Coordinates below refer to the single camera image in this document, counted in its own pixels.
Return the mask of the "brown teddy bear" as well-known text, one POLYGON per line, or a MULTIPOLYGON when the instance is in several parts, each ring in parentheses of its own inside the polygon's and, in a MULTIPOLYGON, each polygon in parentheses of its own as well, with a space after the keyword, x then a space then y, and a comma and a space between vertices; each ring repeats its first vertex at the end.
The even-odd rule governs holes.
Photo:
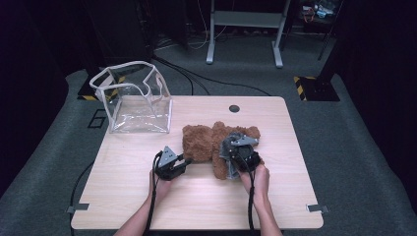
POLYGON ((226 163, 219 156, 220 143, 232 132, 242 133, 248 137, 259 138, 261 133, 255 126, 230 127, 223 122, 217 121, 212 127, 205 125, 187 125, 183 132, 183 155, 185 158, 192 158, 194 162, 212 163, 213 173, 217 179, 225 180, 226 163))

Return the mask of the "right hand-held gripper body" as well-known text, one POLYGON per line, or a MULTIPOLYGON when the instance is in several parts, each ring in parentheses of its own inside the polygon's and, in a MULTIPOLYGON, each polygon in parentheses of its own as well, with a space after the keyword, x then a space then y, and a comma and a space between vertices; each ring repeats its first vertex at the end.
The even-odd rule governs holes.
POLYGON ((226 141, 227 154, 233 166, 241 172, 252 172, 261 163, 254 146, 259 143, 257 138, 241 133, 231 133, 226 141))

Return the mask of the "person's left hand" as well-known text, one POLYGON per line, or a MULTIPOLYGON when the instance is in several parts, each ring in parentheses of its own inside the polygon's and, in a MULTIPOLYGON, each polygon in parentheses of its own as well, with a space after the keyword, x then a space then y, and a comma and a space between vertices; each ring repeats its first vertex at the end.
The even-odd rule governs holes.
POLYGON ((159 180, 152 171, 149 173, 149 198, 158 206, 168 195, 173 181, 159 180))

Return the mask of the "black stand with striped base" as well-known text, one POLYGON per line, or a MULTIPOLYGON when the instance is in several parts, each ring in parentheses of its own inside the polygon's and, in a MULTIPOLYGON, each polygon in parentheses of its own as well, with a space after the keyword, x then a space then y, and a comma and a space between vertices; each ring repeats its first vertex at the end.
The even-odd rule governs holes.
POLYGON ((335 71, 330 62, 326 62, 316 77, 295 77, 294 83, 303 101, 339 101, 331 84, 335 71))
POLYGON ((87 77, 85 78, 85 81, 83 82, 82 86, 80 87, 78 93, 77 93, 77 99, 80 100, 89 100, 94 101, 97 100, 97 97, 95 95, 95 90, 89 85, 90 80, 96 76, 98 73, 104 70, 104 66, 95 66, 86 69, 87 77))

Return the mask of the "cluttered dark shelf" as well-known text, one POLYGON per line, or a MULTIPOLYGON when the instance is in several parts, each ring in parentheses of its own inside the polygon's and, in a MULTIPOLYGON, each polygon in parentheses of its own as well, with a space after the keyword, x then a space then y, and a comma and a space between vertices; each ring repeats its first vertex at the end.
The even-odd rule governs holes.
POLYGON ((328 33, 339 12, 342 0, 300 0, 298 19, 303 31, 328 33))

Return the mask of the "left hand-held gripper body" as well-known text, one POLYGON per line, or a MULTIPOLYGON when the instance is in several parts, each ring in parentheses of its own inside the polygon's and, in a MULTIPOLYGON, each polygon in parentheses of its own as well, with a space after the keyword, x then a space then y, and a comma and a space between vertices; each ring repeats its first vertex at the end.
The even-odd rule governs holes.
POLYGON ((177 154, 170 147, 165 147, 155 156, 153 172, 160 179, 170 181, 185 172, 185 169, 178 167, 181 163, 183 160, 178 161, 177 154))

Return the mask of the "clear plastic bag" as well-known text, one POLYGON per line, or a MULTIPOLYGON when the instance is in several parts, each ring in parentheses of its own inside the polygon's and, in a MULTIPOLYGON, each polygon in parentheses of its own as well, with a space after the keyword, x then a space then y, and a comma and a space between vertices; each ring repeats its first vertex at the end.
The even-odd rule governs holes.
POLYGON ((173 99, 157 68, 133 61, 103 69, 89 81, 103 103, 110 133, 169 133, 173 99))

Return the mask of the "white metal stand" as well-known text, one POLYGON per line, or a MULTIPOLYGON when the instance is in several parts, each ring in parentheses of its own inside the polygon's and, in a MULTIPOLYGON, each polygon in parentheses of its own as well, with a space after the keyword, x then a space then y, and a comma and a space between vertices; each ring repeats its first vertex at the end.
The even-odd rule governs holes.
POLYGON ((261 13, 219 11, 215 9, 215 0, 210 0, 209 44, 206 63, 209 65, 213 63, 215 50, 214 30, 216 26, 277 29, 276 39, 271 43, 271 47, 275 67, 281 69, 283 61, 280 53, 280 41, 291 0, 283 1, 284 5, 281 13, 261 13))

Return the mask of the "person's right hand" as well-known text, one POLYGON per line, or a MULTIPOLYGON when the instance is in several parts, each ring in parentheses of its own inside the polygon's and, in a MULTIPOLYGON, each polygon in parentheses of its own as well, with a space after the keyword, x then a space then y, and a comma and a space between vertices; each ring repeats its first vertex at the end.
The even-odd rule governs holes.
POLYGON ((251 173, 240 172, 239 175, 246 192, 253 193, 253 201, 256 206, 260 206, 268 200, 269 171, 263 164, 260 164, 251 173))

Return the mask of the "grey towel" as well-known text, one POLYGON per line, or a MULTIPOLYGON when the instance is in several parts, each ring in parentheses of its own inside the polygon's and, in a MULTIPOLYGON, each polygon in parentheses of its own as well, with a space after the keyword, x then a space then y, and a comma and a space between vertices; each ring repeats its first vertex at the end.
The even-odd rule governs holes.
POLYGON ((229 135, 220 143, 219 156, 225 160, 226 169, 227 169, 226 177, 228 179, 236 179, 236 178, 239 177, 239 172, 241 172, 241 171, 237 170, 233 166, 233 164, 231 163, 231 161, 228 157, 227 150, 226 150, 226 148, 227 148, 226 141, 228 140, 229 135))

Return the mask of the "black cabinet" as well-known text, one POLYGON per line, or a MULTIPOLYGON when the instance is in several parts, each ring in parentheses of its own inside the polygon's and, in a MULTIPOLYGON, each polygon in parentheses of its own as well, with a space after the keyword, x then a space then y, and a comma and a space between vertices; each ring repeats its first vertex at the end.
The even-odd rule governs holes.
POLYGON ((149 61, 139 0, 83 0, 107 66, 149 61))

